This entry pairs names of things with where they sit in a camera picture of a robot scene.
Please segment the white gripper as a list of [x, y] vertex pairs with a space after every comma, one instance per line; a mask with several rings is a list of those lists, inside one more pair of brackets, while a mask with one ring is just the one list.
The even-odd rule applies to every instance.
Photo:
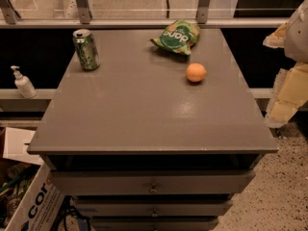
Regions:
[[284, 47], [288, 58], [302, 62], [290, 70], [281, 68], [275, 77], [265, 123], [269, 128], [281, 128], [308, 101], [308, 0], [300, 4], [288, 23], [267, 36], [263, 45]]

